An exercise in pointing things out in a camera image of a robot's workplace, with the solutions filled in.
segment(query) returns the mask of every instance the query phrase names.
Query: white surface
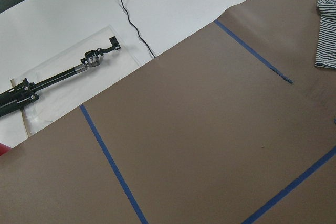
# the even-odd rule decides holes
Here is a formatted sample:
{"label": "white surface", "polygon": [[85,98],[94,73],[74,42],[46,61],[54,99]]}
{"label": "white surface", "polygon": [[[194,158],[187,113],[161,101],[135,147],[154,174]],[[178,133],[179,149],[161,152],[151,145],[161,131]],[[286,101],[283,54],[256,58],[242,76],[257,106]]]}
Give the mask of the white surface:
{"label": "white surface", "polygon": [[[101,48],[110,47],[109,38],[113,36],[118,37],[112,27],[108,26],[15,78],[14,85],[20,84],[24,78],[37,83],[76,66],[81,63],[79,56],[82,52],[97,49],[97,45]],[[100,57],[100,66],[89,68],[84,73],[79,73],[38,92],[39,100],[24,108],[24,120],[29,136],[139,68],[139,64],[127,52],[127,49],[123,48],[124,44],[121,39],[119,39],[119,44],[122,54],[121,50],[104,54]]]}
{"label": "white surface", "polygon": [[[131,20],[159,55],[244,0],[124,0]],[[9,80],[112,25],[140,64],[150,60],[119,0],[26,0],[0,14],[0,92]],[[0,142],[26,138],[17,116],[0,118]]]}

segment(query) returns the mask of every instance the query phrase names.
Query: clear plastic sheet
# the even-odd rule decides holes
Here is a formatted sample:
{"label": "clear plastic sheet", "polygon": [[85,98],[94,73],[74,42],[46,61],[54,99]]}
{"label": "clear plastic sheet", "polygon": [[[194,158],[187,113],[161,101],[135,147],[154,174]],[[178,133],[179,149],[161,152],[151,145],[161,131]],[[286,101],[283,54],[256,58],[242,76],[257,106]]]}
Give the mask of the clear plastic sheet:
{"label": "clear plastic sheet", "polygon": [[140,65],[128,53],[113,28],[108,26],[12,80],[13,86],[21,83],[24,78],[34,83],[43,81],[80,64],[80,59],[84,57],[85,52],[99,47],[110,47],[109,38],[113,36],[116,36],[121,49],[104,54],[99,66],[36,92],[40,99],[23,110],[23,120],[28,136],[50,125],[130,74]]}

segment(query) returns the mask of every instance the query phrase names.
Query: brown surface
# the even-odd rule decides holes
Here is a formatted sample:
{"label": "brown surface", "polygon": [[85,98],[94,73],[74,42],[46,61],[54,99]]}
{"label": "brown surface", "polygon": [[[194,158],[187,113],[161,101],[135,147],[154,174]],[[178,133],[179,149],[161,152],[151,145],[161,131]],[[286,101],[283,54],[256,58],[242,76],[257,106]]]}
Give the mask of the brown surface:
{"label": "brown surface", "polygon": [[271,208],[256,224],[335,224],[336,157]]}
{"label": "brown surface", "polygon": [[85,106],[149,223],[240,223],[335,145],[326,110],[214,23]]}
{"label": "brown surface", "polygon": [[335,116],[336,71],[314,66],[320,27],[316,1],[247,0],[218,20]]}
{"label": "brown surface", "polygon": [[0,157],[0,223],[140,223],[81,111]]}

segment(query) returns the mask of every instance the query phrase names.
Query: painter's tape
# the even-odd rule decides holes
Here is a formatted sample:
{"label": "painter's tape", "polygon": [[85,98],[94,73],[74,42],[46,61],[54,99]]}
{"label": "painter's tape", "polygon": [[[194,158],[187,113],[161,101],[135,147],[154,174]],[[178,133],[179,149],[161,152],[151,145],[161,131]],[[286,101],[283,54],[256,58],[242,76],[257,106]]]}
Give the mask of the painter's tape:
{"label": "painter's tape", "polygon": [[138,203],[135,201],[135,198],[133,197],[130,188],[126,184],[126,182],[125,182],[124,178],[122,177],[122,175],[121,175],[121,173],[120,173],[120,171],[119,171],[116,163],[114,162],[114,160],[113,160],[113,158],[112,158],[109,150],[107,149],[107,147],[106,147],[103,139],[101,138],[101,136],[100,136],[100,134],[99,134],[96,126],[94,125],[94,123],[93,123],[93,121],[92,121],[92,119],[91,119],[88,111],[86,110],[86,108],[84,107],[84,105],[81,105],[80,109],[82,110],[86,121],[88,122],[88,124],[89,124],[89,126],[90,126],[90,128],[91,128],[91,130],[92,130],[92,132],[94,134],[94,136],[96,137],[96,139],[97,139],[97,141],[98,141],[98,143],[99,143],[102,151],[104,152],[105,157],[108,160],[108,162],[109,162],[112,170],[114,171],[114,174],[116,175],[116,177],[117,177],[117,179],[118,179],[118,181],[119,181],[122,189],[124,190],[125,194],[127,195],[128,200],[130,201],[130,203],[131,203],[134,211],[136,212],[136,215],[138,215],[138,217],[139,217],[139,219],[140,219],[140,221],[141,221],[142,224],[148,224],[148,222],[147,222],[144,214],[142,213],[142,211],[141,211]]}
{"label": "painter's tape", "polygon": [[303,181],[305,181],[310,175],[312,175],[316,170],[318,170],[322,165],[324,165],[328,160],[336,155],[336,146],[321,157],[316,163],[309,167],[304,173],[302,173],[297,179],[274,196],[270,201],[260,207],[254,214],[248,217],[242,224],[251,224],[260,218],[264,213],[266,213],[271,207],[276,203],[286,197],[291,191],[293,191],[297,186],[299,186]]}
{"label": "painter's tape", "polygon": [[271,63],[269,63],[263,56],[254,51],[248,44],[246,44],[242,39],[240,39],[237,35],[235,35],[231,30],[229,30],[226,26],[224,26],[218,19],[216,19],[215,24],[218,25],[223,31],[229,34],[235,41],[241,44],[247,51],[249,51],[253,56],[255,56],[258,60],[260,60],[263,64],[265,64],[268,68],[274,71],[276,74],[281,76],[285,81],[289,83],[293,83],[291,79],[286,77],[283,73],[281,73],[278,69],[276,69]]}

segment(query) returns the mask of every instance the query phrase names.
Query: cord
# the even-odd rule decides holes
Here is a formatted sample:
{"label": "cord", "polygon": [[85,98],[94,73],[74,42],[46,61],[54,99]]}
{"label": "cord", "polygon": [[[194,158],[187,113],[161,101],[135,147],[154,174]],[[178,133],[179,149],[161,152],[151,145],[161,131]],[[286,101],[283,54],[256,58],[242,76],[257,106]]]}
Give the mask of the cord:
{"label": "cord", "polygon": [[153,56],[153,59],[156,58],[155,54],[153,53],[153,51],[151,50],[151,48],[149,47],[149,45],[147,44],[147,42],[141,37],[140,35],[140,32],[139,32],[139,29],[131,22],[131,19],[130,19],[130,15],[127,11],[127,9],[125,8],[124,6],[124,2],[123,0],[120,0],[121,1],[121,5],[122,5],[122,8],[124,9],[124,11],[126,12],[126,15],[127,15],[127,19],[128,19],[128,22],[131,24],[131,26],[133,26],[137,31],[138,33],[138,37],[139,39],[147,46],[149,52],[151,53],[151,55]]}

